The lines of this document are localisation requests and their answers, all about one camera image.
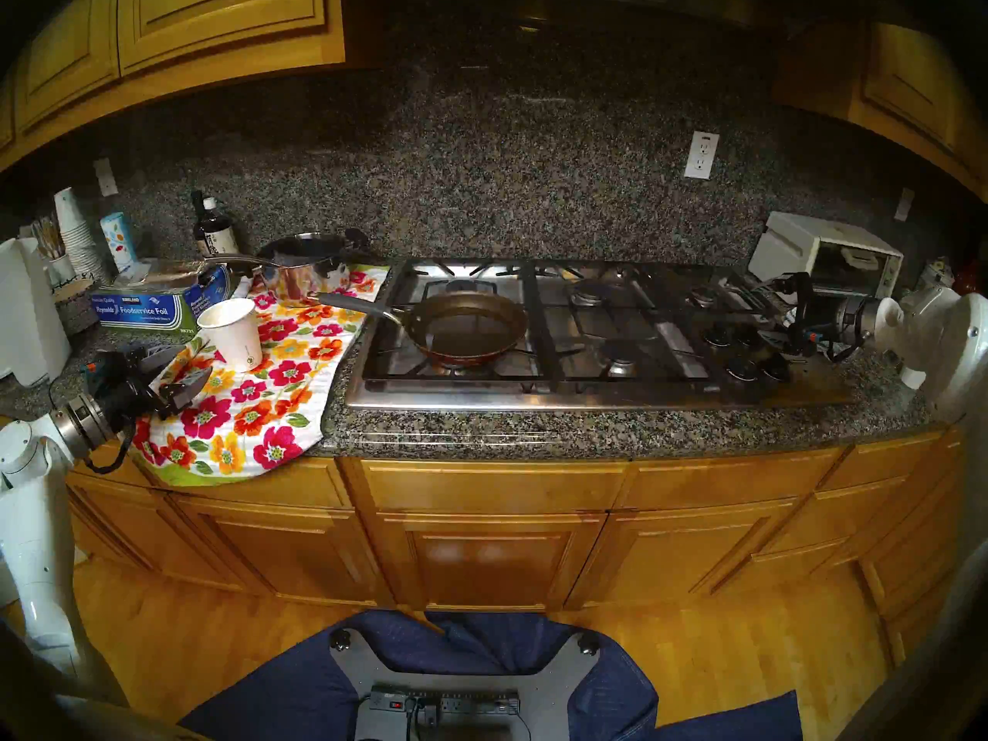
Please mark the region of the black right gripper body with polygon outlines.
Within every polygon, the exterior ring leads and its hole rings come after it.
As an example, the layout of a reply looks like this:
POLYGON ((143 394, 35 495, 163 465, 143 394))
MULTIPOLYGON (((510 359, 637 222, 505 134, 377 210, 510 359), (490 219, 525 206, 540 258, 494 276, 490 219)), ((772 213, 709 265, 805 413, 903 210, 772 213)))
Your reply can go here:
POLYGON ((792 323, 785 326, 792 358, 809 358, 823 348, 824 356, 834 364, 843 362, 842 353, 836 349, 840 333, 838 310, 844 299, 830 293, 817 293, 810 275, 781 275, 771 285, 779 295, 796 296, 792 323))

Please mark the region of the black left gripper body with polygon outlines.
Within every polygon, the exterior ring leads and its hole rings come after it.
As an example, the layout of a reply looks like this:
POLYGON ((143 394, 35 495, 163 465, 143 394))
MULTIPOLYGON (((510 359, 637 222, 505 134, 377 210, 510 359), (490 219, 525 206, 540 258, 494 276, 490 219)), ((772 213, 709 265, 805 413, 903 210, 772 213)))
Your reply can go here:
MULTIPOLYGON (((111 433, 133 426, 149 413, 158 415, 158 393, 150 383, 159 374, 160 370, 93 365, 93 400, 111 433)), ((162 420, 169 417, 159 416, 162 420)))

